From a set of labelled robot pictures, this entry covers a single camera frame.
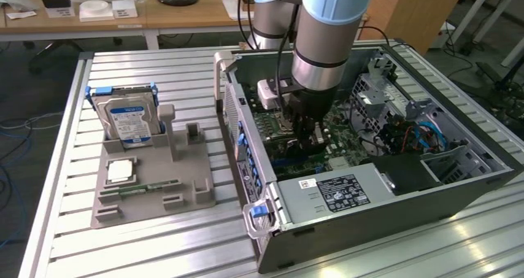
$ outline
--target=metal slotted surface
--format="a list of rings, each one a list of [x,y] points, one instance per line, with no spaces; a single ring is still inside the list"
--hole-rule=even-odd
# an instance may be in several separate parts
[[[213,109],[212,56],[236,47],[97,53],[73,81],[136,86],[154,82],[160,103],[174,105],[173,128],[200,122],[213,173],[216,207],[92,230],[90,206],[101,152],[101,124],[77,101],[65,126],[62,164],[49,203],[38,206],[20,277],[521,277],[524,273],[524,181],[481,197],[457,215],[266,275],[256,272],[252,243],[232,183]],[[522,142],[476,106],[410,50],[401,56],[522,163]],[[398,73],[414,99],[425,92]],[[30,254],[36,248],[38,254]]]

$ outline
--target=hard drive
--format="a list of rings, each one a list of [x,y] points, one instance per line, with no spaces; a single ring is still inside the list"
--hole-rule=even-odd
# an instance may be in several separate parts
[[[153,83],[134,88],[100,87],[93,93],[90,87],[85,88],[106,140],[121,140],[125,149],[152,145],[150,136],[162,132],[156,112],[157,92]]]

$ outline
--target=aluminum extrusion table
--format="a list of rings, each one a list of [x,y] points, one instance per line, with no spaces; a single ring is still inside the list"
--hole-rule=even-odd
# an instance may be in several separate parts
[[[236,47],[96,53],[78,61],[20,277],[522,277],[524,180],[481,197],[457,215],[265,275],[250,240],[213,109],[213,53]],[[408,48],[400,55],[524,163],[522,141]],[[174,129],[200,122],[217,205],[92,230],[90,206],[102,131],[84,87],[154,82],[176,109]],[[425,92],[405,74],[414,99]]]

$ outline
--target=table leg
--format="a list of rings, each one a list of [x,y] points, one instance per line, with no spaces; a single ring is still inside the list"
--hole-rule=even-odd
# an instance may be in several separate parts
[[[500,14],[504,12],[505,8],[508,8],[510,1],[512,0],[502,0],[500,2],[497,10],[494,10],[493,14],[488,18],[488,21],[482,25],[482,28],[480,29],[478,33],[474,36],[473,42],[478,43],[480,40],[484,38],[486,32],[489,31],[490,27],[493,26],[494,22],[498,19]]]
[[[148,50],[160,49],[157,36],[158,36],[157,29],[146,29],[144,31],[145,42],[148,43]]]
[[[508,57],[500,63],[505,68],[510,67],[514,64],[514,60],[524,54],[524,38],[521,39],[518,45],[516,45],[514,49],[509,53]]]
[[[457,27],[457,29],[454,30],[453,35],[450,36],[450,40],[453,41],[453,43],[457,42],[457,39],[461,35],[461,33],[464,32],[465,28],[468,27],[469,22],[473,19],[474,14],[477,13],[481,5],[484,4],[485,0],[476,0],[473,3],[472,8],[468,11],[468,14],[465,14],[464,19],[461,20],[461,23]]]

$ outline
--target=white sticker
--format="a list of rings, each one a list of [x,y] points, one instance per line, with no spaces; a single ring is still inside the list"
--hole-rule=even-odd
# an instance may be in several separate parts
[[[118,25],[117,28],[141,28],[141,25]]]
[[[298,181],[298,185],[301,189],[316,187],[317,186],[317,180],[316,179],[306,179]]]
[[[120,140],[125,143],[140,143],[149,140],[149,126],[141,120],[145,115],[144,107],[113,108],[110,113]]]
[[[29,16],[34,16],[36,12],[34,11],[29,11],[29,12],[20,12],[20,13],[6,13],[5,14],[9,19],[18,19],[18,18],[25,18]]]

